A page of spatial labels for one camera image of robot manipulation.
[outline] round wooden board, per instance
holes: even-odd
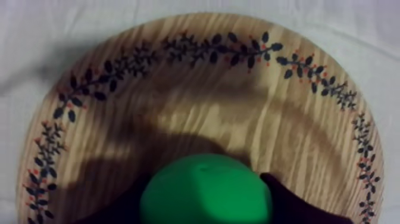
[[[194,153],[228,154],[315,206],[377,222],[382,149],[343,68],[281,26],[208,13],[125,31],[63,74],[27,134],[20,222],[71,223]]]

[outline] wooden tray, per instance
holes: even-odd
[[[367,104],[343,68],[281,26],[189,14],[110,38],[45,97],[21,156],[21,223],[71,223],[145,171],[229,154],[295,194],[376,223],[383,157]]]

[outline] green ball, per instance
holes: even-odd
[[[144,224],[265,224],[272,216],[271,192],[237,160],[192,155],[152,178],[140,199],[140,216]]]

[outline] black painted leaf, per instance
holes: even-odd
[[[218,61],[218,54],[213,51],[210,55],[210,63],[215,64]]]
[[[37,158],[37,157],[35,157],[35,163],[36,163],[38,166],[43,166],[43,161],[42,161],[41,159]]]
[[[117,81],[116,80],[112,80],[110,82],[110,92],[114,92],[117,89]]]
[[[86,70],[85,79],[86,79],[87,82],[92,81],[92,79],[93,79],[93,71],[92,71],[92,69],[87,69]]]
[[[321,92],[321,96],[323,96],[323,97],[325,97],[326,95],[328,95],[329,94],[329,89],[324,89],[324,90],[322,90],[322,92]]]
[[[315,82],[313,82],[313,83],[311,84],[311,89],[312,89],[312,92],[313,92],[313,93],[316,93],[316,92],[317,92],[317,84],[315,84]]]
[[[312,69],[309,69],[308,73],[307,73],[307,77],[312,78],[313,74],[314,74],[314,71]]]
[[[61,117],[64,114],[64,110],[61,107],[58,107],[57,109],[55,109],[54,113],[53,113],[53,118],[57,119],[59,117]]]
[[[103,74],[102,76],[99,77],[99,83],[107,83],[110,80],[109,75]]]
[[[242,46],[240,46],[240,50],[242,51],[242,53],[247,53],[247,46],[242,44]]]
[[[276,61],[283,66],[288,64],[288,59],[285,57],[277,57]]]
[[[54,170],[54,168],[49,167],[49,173],[53,178],[57,178],[57,172]]]
[[[46,211],[45,211],[45,215],[46,215],[47,217],[49,217],[50,219],[54,219],[54,215],[53,215],[49,210],[46,210]]]
[[[324,66],[318,66],[315,73],[321,73],[324,70]]]
[[[65,101],[65,95],[64,94],[58,94],[58,99],[62,102]]]
[[[49,204],[46,200],[39,200],[39,204],[41,206],[46,206],[47,204]]]
[[[75,122],[75,119],[76,119],[75,111],[70,110],[68,112],[68,118],[70,119],[71,122]]]
[[[231,66],[235,66],[237,65],[239,62],[239,54],[236,54],[235,56],[232,57],[232,59],[230,60],[230,65]]]
[[[252,41],[251,41],[251,45],[253,46],[253,48],[254,48],[256,51],[259,51],[259,50],[260,50],[260,45],[258,44],[258,42],[257,42],[256,40],[252,40]]]
[[[27,191],[30,195],[35,195],[34,190],[31,189],[31,188],[26,188],[26,191]]]
[[[248,67],[249,69],[252,69],[253,66],[254,66],[254,62],[255,62],[254,56],[250,56],[250,57],[247,59],[247,67]]]
[[[306,65],[310,65],[311,63],[313,62],[313,58],[310,56],[310,57],[308,57],[306,60],[305,60],[305,64]]]
[[[273,51],[280,51],[283,48],[283,45],[281,43],[273,43],[271,45],[271,49]]]
[[[36,205],[34,205],[34,204],[29,205],[29,207],[30,207],[30,209],[33,209],[33,210],[38,209],[38,207]]]
[[[72,87],[73,89],[76,89],[76,87],[78,86],[78,83],[77,83],[77,81],[76,81],[75,75],[72,75],[72,76],[71,76],[70,85],[71,85],[71,87]]]
[[[221,34],[217,33],[216,35],[214,35],[214,37],[212,38],[212,44],[219,44],[222,40],[222,36]]]
[[[28,218],[28,224],[36,224],[36,222],[35,222],[35,221],[33,221],[33,219],[31,219],[31,218]]]
[[[95,92],[94,96],[99,101],[105,101],[106,100],[106,96],[102,92]]]
[[[298,58],[299,58],[299,56],[297,54],[292,54],[293,61],[297,61]]]
[[[90,90],[88,88],[83,88],[82,93],[87,96],[90,94]]]
[[[266,53],[264,54],[264,60],[270,61],[270,59],[271,59],[271,55],[268,54],[268,53],[266,52]]]
[[[233,43],[236,43],[238,41],[238,38],[236,37],[236,35],[234,33],[229,32],[228,33],[228,38],[230,39],[230,41],[232,41]]]
[[[37,214],[36,220],[38,224],[43,224],[43,216],[41,214]]]
[[[329,80],[329,84],[332,85],[332,84],[335,83],[335,81],[336,81],[336,78],[335,78],[334,76],[332,76],[332,77],[330,78],[330,80]]]
[[[57,189],[57,185],[56,185],[55,183],[50,183],[50,184],[47,186],[47,189],[49,189],[49,191],[54,191],[54,190]]]
[[[297,67],[297,76],[299,76],[299,78],[303,77],[303,69],[300,66]]]
[[[288,70],[286,70],[286,72],[285,72],[284,78],[285,78],[285,79],[288,79],[288,78],[292,77],[292,75],[293,75],[293,71],[290,70],[290,69],[288,69]]]
[[[226,46],[224,46],[224,45],[219,45],[217,47],[217,51],[219,53],[225,54],[226,52],[228,52],[228,48]]]
[[[36,176],[35,176],[34,174],[30,173],[30,174],[29,174],[29,177],[30,177],[30,180],[31,180],[33,183],[35,183],[35,184],[38,184],[38,183],[39,183],[39,182],[38,182],[38,179],[36,178]]]
[[[82,101],[76,97],[72,98],[71,101],[77,107],[81,107],[83,105]]]
[[[106,72],[111,73],[113,71],[113,64],[110,61],[104,62],[104,69]]]
[[[328,81],[326,79],[321,79],[321,83],[323,86],[329,86]]]
[[[262,41],[264,43],[267,43],[269,38],[270,38],[270,35],[268,34],[268,32],[265,32],[264,34],[262,34]]]

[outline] white fabric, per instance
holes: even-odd
[[[155,18],[263,18],[322,47],[361,88],[385,154],[380,223],[400,218],[399,0],[0,0],[0,223],[15,223],[15,177],[32,114],[67,67],[111,35]]]

